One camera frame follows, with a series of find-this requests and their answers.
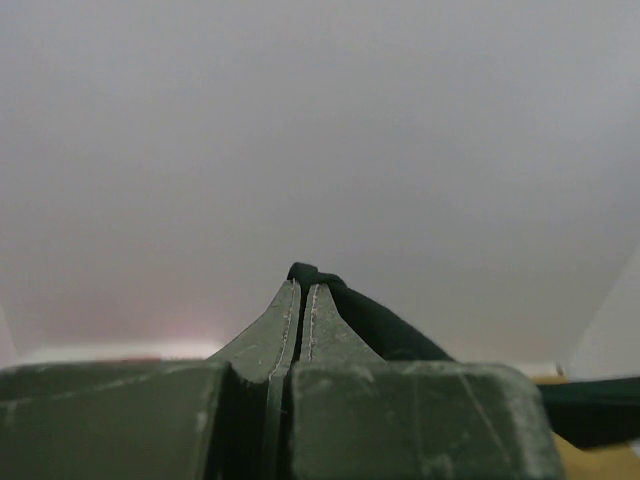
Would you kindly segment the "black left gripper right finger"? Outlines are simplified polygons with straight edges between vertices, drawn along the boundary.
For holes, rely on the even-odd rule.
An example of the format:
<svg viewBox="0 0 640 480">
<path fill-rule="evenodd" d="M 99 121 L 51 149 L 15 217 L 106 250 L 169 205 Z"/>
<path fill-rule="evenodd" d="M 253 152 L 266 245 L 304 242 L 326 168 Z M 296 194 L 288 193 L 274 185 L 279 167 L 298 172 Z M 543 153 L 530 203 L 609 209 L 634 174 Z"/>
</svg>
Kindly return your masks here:
<svg viewBox="0 0 640 480">
<path fill-rule="evenodd" d="M 559 479 L 541 395 L 496 364 L 386 361 L 308 293 L 291 376 L 296 479 Z"/>
</svg>

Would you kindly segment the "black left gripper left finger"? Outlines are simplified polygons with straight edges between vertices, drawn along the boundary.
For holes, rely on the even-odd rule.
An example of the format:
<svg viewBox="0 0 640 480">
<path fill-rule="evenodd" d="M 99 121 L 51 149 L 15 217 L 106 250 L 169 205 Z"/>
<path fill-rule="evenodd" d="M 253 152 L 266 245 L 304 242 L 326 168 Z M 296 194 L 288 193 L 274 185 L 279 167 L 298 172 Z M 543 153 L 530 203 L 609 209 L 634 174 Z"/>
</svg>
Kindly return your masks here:
<svg viewBox="0 0 640 480">
<path fill-rule="evenodd" d="M 301 289 L 206 359 L 43 363 L 1 374 L 5 479 L 274 479 Z"/>
</svg>

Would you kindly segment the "black t shirt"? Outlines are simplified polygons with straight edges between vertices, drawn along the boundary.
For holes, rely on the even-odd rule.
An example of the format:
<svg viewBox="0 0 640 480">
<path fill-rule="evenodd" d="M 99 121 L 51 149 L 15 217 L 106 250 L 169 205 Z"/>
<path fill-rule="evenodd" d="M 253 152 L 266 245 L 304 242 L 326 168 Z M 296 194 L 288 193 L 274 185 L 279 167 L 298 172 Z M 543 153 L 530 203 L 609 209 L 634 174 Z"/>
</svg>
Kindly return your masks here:
<svg viewBox="0 0 640 480">
<path fill-rule="evenodd" d="M 350 288 L 338 276 L 296 262 L 288 272 L 303 292 L 329 287 L 341 318 L 386 361 L 451 361 L 453 357 L 393 311 Z M 639 438 L 639 379 L 543 384 L 538 387 L 552 430 L 593 449 Z"/>
</svg>

